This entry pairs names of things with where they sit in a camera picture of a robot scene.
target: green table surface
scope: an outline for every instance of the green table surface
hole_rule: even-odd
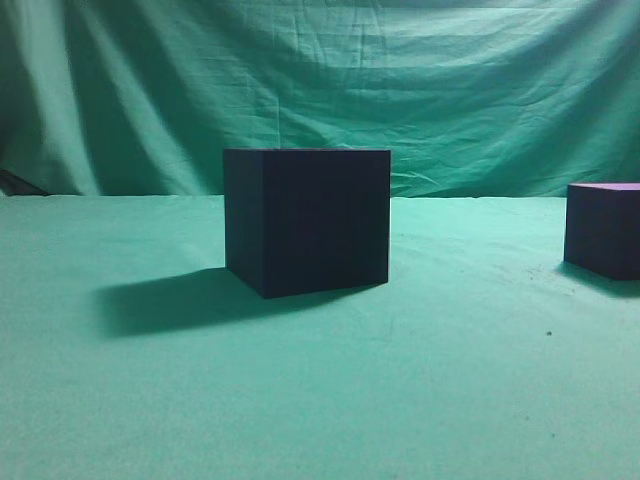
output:
[[[265,301],[221,197],[3,198],[0,478],[638,478],[640,285],[564,214],[394,199],[389,284]]]

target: cube top face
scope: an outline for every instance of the cube top face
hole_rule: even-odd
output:
[[[262,296],[388,280],[389,150],[229,149],[224,158],[227,265],[241,278],[234,265],[253,265],[253,283],[243,279]],[[257,203],[247,228],[237,212],[258,212]],[[260,261],[248,262],[256,244]]]
[[[640,191],[640,183],[572,183],[571,186],[613,191]]]
[[[391,152],[384,149],[369,148],[227,148],[230,152]]]

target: cube side face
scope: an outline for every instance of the cube side face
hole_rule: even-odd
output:
[[[615,192],[620,223],[620,280],[640,280],[640,189]]]
[[[267,296],[388,281],[390,151],[266,152],[264,173]]]
[[[262,154],[226,149],[223,172],[226,266],[264,296]]]
[[[564,260],[612,279],[622,279],[622,237],[617,192],[570,185]]]

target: dark cube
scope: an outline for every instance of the dark cube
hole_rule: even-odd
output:
[[[640,183],[575,183],[564,259],[614,280],[640,279]]]
[[[391,152],[224,151],[227,268],[265,298],[388,281]]]

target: green fabric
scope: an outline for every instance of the green fabric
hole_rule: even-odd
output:
[[[0,40],[3,163],[54,193],[221,193],[225,146],[391,148],[395,196],[640,181],[635,0],[0,0]]]
[[[565,201],[394,199],[391,282],[263,301],[217,197],[0,200],[0,477],[632,479],[640,285]]]

